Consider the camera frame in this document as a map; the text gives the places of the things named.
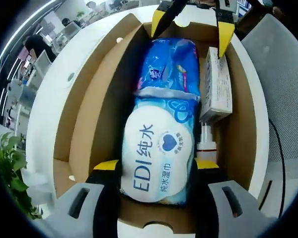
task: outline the wet wipes package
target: wet wipes package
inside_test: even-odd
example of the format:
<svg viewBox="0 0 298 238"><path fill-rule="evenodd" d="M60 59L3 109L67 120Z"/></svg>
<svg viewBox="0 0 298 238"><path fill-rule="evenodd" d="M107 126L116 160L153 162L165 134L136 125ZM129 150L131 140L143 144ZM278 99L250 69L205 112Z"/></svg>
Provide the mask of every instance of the wet wipes package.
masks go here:
<svg viewBox="0 0 298 238"><path fill-rule="evenodd" d="M187 39L152 41L141 70L140 97L200 99L199 61L195 44Z"/></svg>
<svg viewBox="0 0 298 238"><path fill-rule="evenodd" d="M122 193L140 202L185 204L196 105L194 100L136 99L124 131Z"/></svg>

